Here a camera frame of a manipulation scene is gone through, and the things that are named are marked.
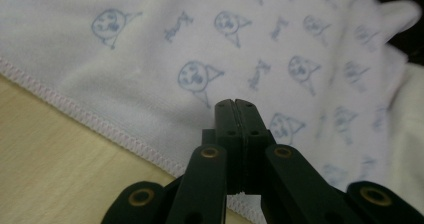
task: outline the stitched hem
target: stitched hem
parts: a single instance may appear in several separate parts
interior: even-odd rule
[[[161,155],[158,151],[149,147],[141,140],[132,137],[127,132],[121,130],[97,114],[85,110],[76,101],[63,96],[53,88],[47,87],[1,57],[0,73],[10,81],[17,83],[64,114],[84,124],[102,136],[105,136],[112,142],[115,142],[125,149],[135,153],[143,159],[152,162],[172,176],[177,177],[184,174],[186,166],[163,157],[163,155]],[[262,215],[259,212],[248,208],[246,204],[243,201],[240,201],[237,197],[229,197],[227,206],[254,223],[261,223],[261,220],[263,220]]]

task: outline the white towel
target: white towel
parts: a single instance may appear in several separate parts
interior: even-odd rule
[[[388,109],[419,9],[376,0],[0,0],[0,72],[179,176],[224,99],[333,186],[385,184]],[[229,206],[256,223],[258,197]]]

